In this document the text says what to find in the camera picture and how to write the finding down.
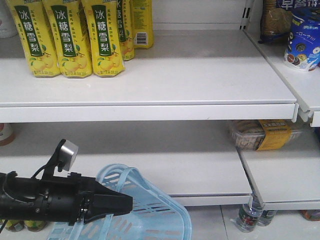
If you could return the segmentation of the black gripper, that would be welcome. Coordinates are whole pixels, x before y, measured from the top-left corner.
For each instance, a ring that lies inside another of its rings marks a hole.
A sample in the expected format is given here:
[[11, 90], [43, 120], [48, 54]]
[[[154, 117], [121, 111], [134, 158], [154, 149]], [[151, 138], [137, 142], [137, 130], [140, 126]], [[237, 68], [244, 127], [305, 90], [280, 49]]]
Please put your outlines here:
[[73, 226], [80, 219], [84, 219], [84, 223], [88, 224], [107, 215], [121, 216], [133, 210], [131, 196], [105, 187], [94, 177], [71, 172], [67, 179], [71, 180], [75, 187], [69, 226]]

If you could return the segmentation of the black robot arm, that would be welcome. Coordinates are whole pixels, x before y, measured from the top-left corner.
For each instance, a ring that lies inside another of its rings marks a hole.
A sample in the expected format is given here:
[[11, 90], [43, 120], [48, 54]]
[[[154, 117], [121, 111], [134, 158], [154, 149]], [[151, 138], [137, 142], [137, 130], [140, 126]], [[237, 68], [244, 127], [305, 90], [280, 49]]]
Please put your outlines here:
[[94, 177], [72, 172], [48, 179], [18, 177], [15, 171], [0, 175], [0, 218], [89, 223], [106, 215], [121, 216], [133, 210], [133, 197], [111, 190]]

